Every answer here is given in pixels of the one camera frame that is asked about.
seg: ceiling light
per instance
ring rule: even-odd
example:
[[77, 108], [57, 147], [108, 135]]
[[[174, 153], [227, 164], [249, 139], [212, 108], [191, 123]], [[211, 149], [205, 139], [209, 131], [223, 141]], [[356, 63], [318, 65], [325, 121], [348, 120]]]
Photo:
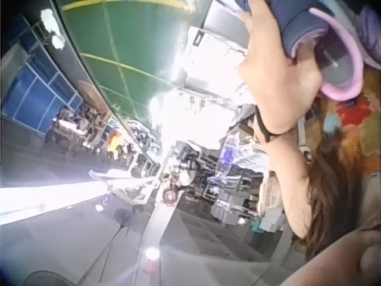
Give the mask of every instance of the ceiling light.
[[97, 204], [96, 206], [95, 206], [95, 210], [97, 211], [97, 212], [101, 212], [101, 211], [103, 211], [103, 206], [102, 205], [100, 205], [100, 204]]
[[41, 11], [41, 20], [45, 29], [49, 33], [56, 33], [58, 36], [61, 34], [60, 28], [58, 27], [58, 22], [53, 15], [53, 10], [45, 9]]
[[239, 219], [238, 219], [238, 224], [239, 225], [244, 225], [244, 224], [246, 224], [246, 219], [244, 219], [243, 217], [240, 217]]
[[150, 247], [145, 250], [145, 255], [149, 260], [157, 260], [160, 257], [160, 251], [155, 247]]
[[53, 35], [52, 44], [56, 49], [63, 49], [65, 46], [65, 42], [62, 41], [57, 35]]

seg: woman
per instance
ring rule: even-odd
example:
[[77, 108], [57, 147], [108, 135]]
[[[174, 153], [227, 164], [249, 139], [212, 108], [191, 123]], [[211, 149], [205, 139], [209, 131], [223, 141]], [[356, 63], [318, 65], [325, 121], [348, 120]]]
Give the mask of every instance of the woman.
[[[320, 89], [315, 43], [300, 44], [297, 60], [287, 59], [266, 1], [249, 4], [252, 16], [242, 14], [250, 33], [248, 53], [239, 72], [258, 104], [254, 133], [279, 179], [288, 222], [307, 240], [311, 259], [379, 212], [379, 190], [362, 190], [361, 157], [349, 159], [338, 130], [324, 136], [312, 163], [306, 163], [288, 130], [311, 108]], [[372, 203], [364, 206], [365, 201]]]

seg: clothing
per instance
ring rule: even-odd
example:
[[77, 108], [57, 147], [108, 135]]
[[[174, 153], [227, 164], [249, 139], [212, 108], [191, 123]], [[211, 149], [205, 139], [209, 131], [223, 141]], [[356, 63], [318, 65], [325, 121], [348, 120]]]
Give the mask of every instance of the clothing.
[[84, 131], [89, 126], [89, 121], [86, 118], [82, 118], [79, 122], [79, 129]]
[[183, 186], [189, 186], [195, 179], [197, 171], [181, 170], [179, 174], [179, 182]]

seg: pole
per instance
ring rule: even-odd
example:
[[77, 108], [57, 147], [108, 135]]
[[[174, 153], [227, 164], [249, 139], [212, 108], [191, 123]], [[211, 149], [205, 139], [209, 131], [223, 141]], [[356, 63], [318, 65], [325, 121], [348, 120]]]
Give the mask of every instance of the pole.
[[94, 260], [94, 262], [90, 265], [90, 267], [86, 270], [85, 274], [79, 279], [77, 286], [83, 285], [84, 281], [86, 278], [90, 275], [90, 273], [93, 271], [96, 263], [98, 260], [102, 257], [102, 255], [105, 253], [106, 249], [113, 243], [114, 239], [117, 237], [119, 232], [124, 228], [124, 225], [120, 225], [119, 229], [117, 232], [114, 234], [114, 236], [110, 239], [110, 241], [106, 244], [105, 248], [101, 251], [101, 253], [98, 255], [98, 257]]
[[107, 265], [108, 258], [109, 258], [109, 256], [110, 256], [110, 252], [111, 252], [111, 248], [112, 248], [112, 247], [113, 247], [113, 244], [111, 243], [111, 244], [110, 244], [110, 247], [108, 248], [108, 251], [107, 251], [107, 255], [106, 255], [106, 259], [105, 259], [105, 263], [103, 264], [101, 277], [99, 278], [99, 283], [102, 283], [103, 275], [104, 275], [105, 270], [106, 270], [106, 265]]

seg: fan stand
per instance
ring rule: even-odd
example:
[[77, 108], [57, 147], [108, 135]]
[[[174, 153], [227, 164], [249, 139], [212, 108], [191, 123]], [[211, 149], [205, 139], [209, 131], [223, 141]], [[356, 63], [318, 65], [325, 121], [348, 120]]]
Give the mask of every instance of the fan stand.
[[99, 253], [99, 255], [97, 256], [97, 258], [93, 261], [93, 263], [89, 266], [89, 268], [86, 270], [86, 272], [82, 275], [82, 277], [79, 279], [78, 283], [77, 283], [77, 286], [81, 286], [83, 285], [84, 281], [86, 280], [86, 278], [90, 275], [90, 273], [93, 271], [95, 265], [97, 264], [97, 262], [101, 259], [102, 255], [106, 252], [107, 248], [108, 248], [108, 251], [107, 251], [107, 255], [106, 255], [106, 259], [105, 259], [105, 263], [103, 265], [103, 268], [102, 268], [102, 273], [101, 273], [101, 277], [99, 279], [100, 282], [102, 282], [102, 279], [103, 279], [103, 275], [104, 275], [104, 272], [105, 272], [105, 268], [106, 268], [106, 264], [108, 262], [108, 259], [109, 259], [109, 256], [110, 256], [110, 252], [111, 252], [111, 247], [113, 246], [113, 242], [114, 240], [116, 239], [116, 237], [118, 236], [118, 234], [120, 233], [120, 231], [125, 228], [125, 227], [128, 227], [128, 229], [130, 228], [130, 219], [131, 219], [131, 215], [129, 214], [128, 210], [126, 209], [117, 209], [115, 212], [114, 212], [114, 219], [117, 223], [119, 223], [119, 228], [117, 230], [117, 232], [114, 234], [114, 236], [109, 240], [109, 242], [106, 244], [106, 246], [103, 248], [103, 250]]

